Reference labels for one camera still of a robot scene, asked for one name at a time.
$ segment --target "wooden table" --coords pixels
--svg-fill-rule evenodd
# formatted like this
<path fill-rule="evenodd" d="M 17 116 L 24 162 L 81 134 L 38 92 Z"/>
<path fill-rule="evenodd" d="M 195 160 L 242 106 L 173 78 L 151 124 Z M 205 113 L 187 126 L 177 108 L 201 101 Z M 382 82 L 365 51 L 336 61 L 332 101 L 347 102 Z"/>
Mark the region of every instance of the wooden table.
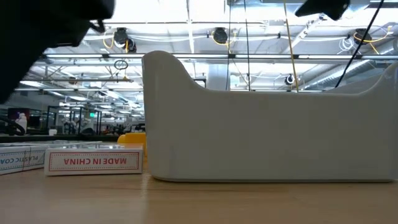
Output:
<path fill-rule="evenodd" d="M 39 169 L 0 176 L 0 223 L 396 224 L 398 184 L 176 184 Z"/>

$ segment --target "blurry black object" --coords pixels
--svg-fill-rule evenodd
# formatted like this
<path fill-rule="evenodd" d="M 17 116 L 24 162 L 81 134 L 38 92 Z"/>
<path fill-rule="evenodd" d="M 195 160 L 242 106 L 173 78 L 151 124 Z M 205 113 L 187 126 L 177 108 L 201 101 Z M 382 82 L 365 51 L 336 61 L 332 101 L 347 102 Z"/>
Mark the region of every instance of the blurry black object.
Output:
<path fill-rule="evenodd" d="M 0 121 L 4 121 L 4 122 L 8 123 L 8 125 L 6 127 L 6 132 L 10 136 L 13 136 L 13 135 L 23 136 L 25 134 L 25 129 L 21 125 L 17 124 L 15 121 L 10 120 L 8 118 L 4 118 L 2 116 L 0 116 Z"/>
<path fill-rule="evenodd" d="M 226 41 L 228 40 L 228 35 L 226 34 L 224 28 L 218 27 L 214 31 L 213 38 L 214 41 L 219 44 L 226 44 Z"/>
<path fill-rule="evenodd" d="M 0 10 L 0 66 L 7 76 L 0 84 L 3 103 L 46 48 L 76 47 L 90 27 L 103 31 L 102 20 L 112 17 L 114 0 L 2 0 Z"/>
<path fill-rule="evenodd" d="M 348 8 L 350 0 L 307 0 L 295 13 L 296 16 L 308 16 L 324 13 L 334 21 L 338 20 Z"/>
<path fill-rule="evenodd" d="M 139 124 L 134 128 L 134 130 L 145 132 L 145 131 L 146 131 L 146 129 L 145 129 L 145 123 L 139 123 Z"/>
<path fill-rule="evenodd" d="M 114 41 L 116 41 L 118 44 L 125 44 L 128 38 L 129 36 L 127 35 L 127 29 L 124 27 L 117 28 L 113 37 Z"/>
<path fill-rule="evenodd" d="M 355 36 L 356 38 L 354 38 L 354 42 L 355 42 L 355 44 L 360 44 L 360 43 L 361 43 L 360 40 L 362 40 L 363 35 L 364 35 L 365 32 L 366 32 L 366 29 L 362 29 L 362 28 L 356 29 L 355 32 L 356 32 L 356 34 L 354 34 L 354 36 Z M 366 34 L 366 37 L 364 38 L 364 40 L 366 40 L 366 41 L 372 41 L 371 35 L 370 35 L 369 33 L 367 33 L 367 34 Z"/>

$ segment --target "metal beam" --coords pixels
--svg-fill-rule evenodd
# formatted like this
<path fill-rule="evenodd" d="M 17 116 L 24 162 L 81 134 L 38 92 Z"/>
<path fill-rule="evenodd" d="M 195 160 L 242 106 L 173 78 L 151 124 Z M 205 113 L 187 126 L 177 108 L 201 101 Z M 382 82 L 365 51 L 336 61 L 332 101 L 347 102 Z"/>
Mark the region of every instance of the metal beam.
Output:
<path fill-rule="evenodd" d="M 189 36 L 189 47 L 191 49 L 191 54 L 195 53 L 195 45 L 193 43 L 193 29 L 192 29 L 192 21 L 191 21 L 191 14 L 189 11 L 189 0 L 187 0 L 187 16 L 188 16 L 188 36 Z"/>

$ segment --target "light fixture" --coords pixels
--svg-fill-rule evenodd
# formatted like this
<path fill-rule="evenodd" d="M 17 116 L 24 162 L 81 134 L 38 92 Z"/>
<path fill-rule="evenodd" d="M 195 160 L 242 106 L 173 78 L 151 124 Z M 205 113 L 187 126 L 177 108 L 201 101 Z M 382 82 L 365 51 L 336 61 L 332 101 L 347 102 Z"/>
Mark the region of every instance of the light fixture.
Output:
<path fill-rule="evenodd" d="M 47 58 L 102 58 L 100 54 L 47 54 Z"/>
<path fill-rule="evenodd" d="M 100 105 L 100 107 L 105 108 L 105 109 L 111 109 L 112 108 L 112 106 L 110 106 L 110 105 Z"/>
<path fill-rule="evenodd" d="M 107 91 L 105 94 L 107 94 L 110 97 L 113 97 L 115 99 L 119 98 L 119 95 L 117 93 L 115 93 L 114 91 Z"/>
<path fill-rule="evenodd" d="M 351 55 L 299 55 L 299 59 L 350 59 Z"/>
<path fill-rule="evenodd" d="M 236 58 L 247 58 L 248 55 L 235 55 Z M 249 55 L 249 58 L 263 58 L 263 59 L 290 59 L 290 55 Z"/>
<path fill-rule="evenodd" d="M 286 78 L 285 78 L 286 85 L 292 85 L 293 82 L 294 82 L 294 77 L 292 76 L 292 74 L 290 74 L 289 76 L 286 76 Z"/>
<path fill-rule="evenodd" d="M 81 96 L 69 96 L 69 98 L 74 99 L 74 100 L 78 100 L 78 101 L 85 101 L 85 100 L 87 100 L 87 98 L 81 97 Z"/>
<path fill-rule="evenodd" d="M 20 81 L 20 84 L 24 84 L 24 85 L 29 85 L 32 87 L 43 87 L 44 85 L 38 82 L 32 82 L 32 81 Z"/>
<path fill-rule="evenodd" d="M 40 91 L 40 90 L 33 88 L 16 88 L 14 91 Z"/>
<path fill-rule="evenodd" d="M 111 58 L 142 58 L 144 54 L 110 54 Z"/>
<path fill-rule="evenodd" d="M 75 91 L 74 89 L 44 89 L 44 91 Z"/>
<path fill-rule="evenodd" d="M 226 54 L 173 54 L 176 58 L 228 58 Z"/>
<path fill-rule="evenodd" d="M 61 93 L 57 93 L 57 92 L 54 92 L 54 91 L 49 91 L 51 94 L 54 94 L 55 96 L 64 96 L 64 95 L 62 95 Z"/>

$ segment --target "white cable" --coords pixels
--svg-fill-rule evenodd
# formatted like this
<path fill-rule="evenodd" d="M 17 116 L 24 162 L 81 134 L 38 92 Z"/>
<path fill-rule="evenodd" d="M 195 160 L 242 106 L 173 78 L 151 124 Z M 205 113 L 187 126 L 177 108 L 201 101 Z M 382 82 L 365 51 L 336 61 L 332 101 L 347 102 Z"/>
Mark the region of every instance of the white cable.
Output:
<path fill-rule="evenodd" d="M 85 37 L 85 40 L 103 40 L 103 39 L 110 39 L 112 35 L 101 35 L 101 36 L 88 36 Z M 138 35 L 129 35 L 129 37 L 137 40 L 143 41 L 150 41 L 150 42 L 180 42 L 180 41 L 187 41 L 189 37 L 150 37 L 150 36 L 138 36 Z M 193 37 L 194 39 L 205 38 L 207 36 L 197 36 Z M 278 36 L 272 37 L 249 37 L 249 41 L 258 41 L 258 40 L 272 40 L 278 39 Z M 346 37 L 331 37 L 331 38 L 318 38 L 318 37 L 307 37 L 302 39 L 301 41 L 305 42 L 323 42 L 323 41 L 334 41 L 334 40 L 342 40 Z M 288 37 L 282 36 L 280 39 L 288 39 Z M 247 41 L 246 37 L 236 37 L 235 41 Z"/>

